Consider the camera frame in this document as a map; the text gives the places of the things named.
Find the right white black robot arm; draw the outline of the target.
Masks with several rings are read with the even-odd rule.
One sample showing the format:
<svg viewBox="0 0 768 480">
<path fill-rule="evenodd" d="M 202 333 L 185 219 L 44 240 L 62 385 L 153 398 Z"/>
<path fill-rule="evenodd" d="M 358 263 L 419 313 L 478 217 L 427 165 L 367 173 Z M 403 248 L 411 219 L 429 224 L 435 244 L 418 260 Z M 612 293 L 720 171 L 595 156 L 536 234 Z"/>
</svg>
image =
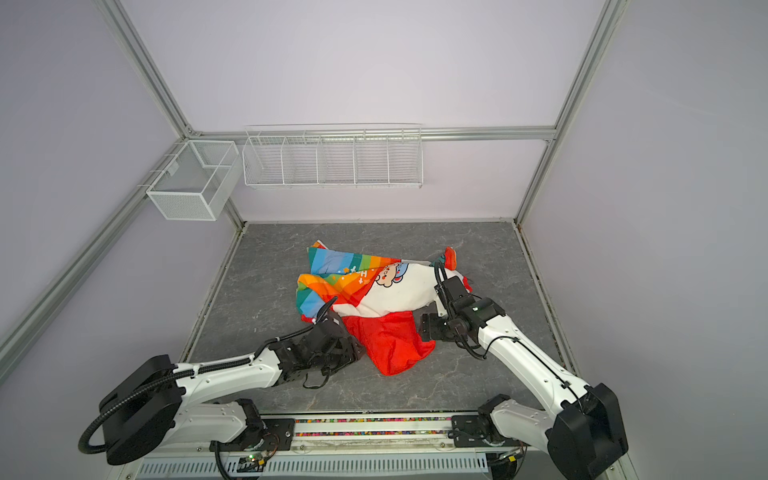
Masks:
<svg viewBox="0 0 768 480">
<path fill-rule="evenodd" d="M 417 327 L 427 341 L 453 343 L 477 360 L 495 357 L 537 399 L 537 409 L 504 396 L 479 408 L 497 439 L 545 451 L 567 479 L 596 479 L 628 453 L 616 394 L 549 357 L 493 300 L 462 296 L 443 313 L 421 314 Z"/>
</svg>

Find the colourful rainbow kids jacket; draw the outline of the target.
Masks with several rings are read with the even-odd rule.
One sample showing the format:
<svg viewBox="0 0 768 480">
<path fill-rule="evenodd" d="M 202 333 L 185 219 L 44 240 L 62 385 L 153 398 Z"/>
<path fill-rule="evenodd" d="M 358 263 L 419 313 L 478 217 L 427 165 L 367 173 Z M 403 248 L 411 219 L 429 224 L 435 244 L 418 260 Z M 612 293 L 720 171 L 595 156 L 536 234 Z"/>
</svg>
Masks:
<svg viewBox="0 0 768 480">
<path fill-rule="evenodd" d="M 332 310 L 386 376 L 412 368 L 434 351 L 436 343 L 421 338 L 415 321 L 415 312 L 431 304 L 445 312 L 431 263 L 340 252 L 321 242 L 308 248 L 308 261 L 296 291 L 303 321 L 314 321 L 333 299 Z"/>
</svg>

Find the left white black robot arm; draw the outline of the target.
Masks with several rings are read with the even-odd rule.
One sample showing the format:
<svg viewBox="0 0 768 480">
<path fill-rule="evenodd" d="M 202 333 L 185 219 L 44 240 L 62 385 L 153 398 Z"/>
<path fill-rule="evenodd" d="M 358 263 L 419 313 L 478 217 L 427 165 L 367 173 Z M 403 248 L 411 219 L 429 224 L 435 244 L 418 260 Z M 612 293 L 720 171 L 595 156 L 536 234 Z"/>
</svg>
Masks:
<svg viewBox="0 0 768 480">
<path fill-rule="evenodd" d="M 173 363 L 157 355 L 101 400 L 77 448 L 86 455 L 104 454 L 112 466 L 177 445 L 205 443 L 212 451 L 279 448 L 279 434 L 242 392 L 293 381 L 308 388 L 310 374 L 328 381 L 363 355 L 363 345 L 330 317 L 240 356 Z"/>
</svg>

